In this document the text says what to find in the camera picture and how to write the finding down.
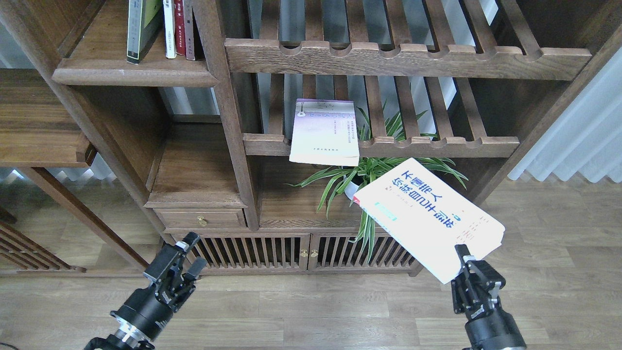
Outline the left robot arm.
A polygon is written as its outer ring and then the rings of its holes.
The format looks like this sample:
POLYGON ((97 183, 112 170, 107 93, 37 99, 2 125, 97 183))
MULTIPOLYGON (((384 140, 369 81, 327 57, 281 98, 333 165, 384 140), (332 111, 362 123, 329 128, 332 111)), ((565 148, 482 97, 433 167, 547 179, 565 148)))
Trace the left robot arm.
POLYGON ((106 339, 94 337, 85 349, 153 350, 151 341, 191 296, 195 281, 207 264, 205 259, 198 258, 182 272, 187 253, 199 241, 198 234, 189 232, 175 245, 165 244, 143 273, 151 282, 149 286, 136 289, 118 310, 111 311, 120 327, 106 339))

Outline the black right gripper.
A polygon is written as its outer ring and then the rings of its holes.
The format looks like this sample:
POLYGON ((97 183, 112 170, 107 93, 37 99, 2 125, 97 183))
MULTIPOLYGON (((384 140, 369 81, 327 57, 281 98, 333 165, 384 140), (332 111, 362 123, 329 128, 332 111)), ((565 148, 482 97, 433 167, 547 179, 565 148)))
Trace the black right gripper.
POLYGON ((501 306, 506 280, 485 261, 476 261, 467 245, 455 245, 460 260, 451 281, 454 312, 464 313, 471 350, 524 350, 527 345, 512 315, 501 306))

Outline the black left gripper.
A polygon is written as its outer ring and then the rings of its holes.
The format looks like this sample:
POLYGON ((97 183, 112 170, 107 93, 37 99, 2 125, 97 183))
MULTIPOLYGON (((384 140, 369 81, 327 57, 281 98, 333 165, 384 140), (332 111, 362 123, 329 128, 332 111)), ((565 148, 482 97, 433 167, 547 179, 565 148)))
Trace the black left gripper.
POLYGON ((143 275, 152 283, 137 289, 111 316, 120 327, 111 341, 154 341, 195 290, 195 281, 207 265, 196 258, 185 274, 180 270, 187 253, 199 241, 199 235, 189 232, 174 245, 165 244, 143 275))

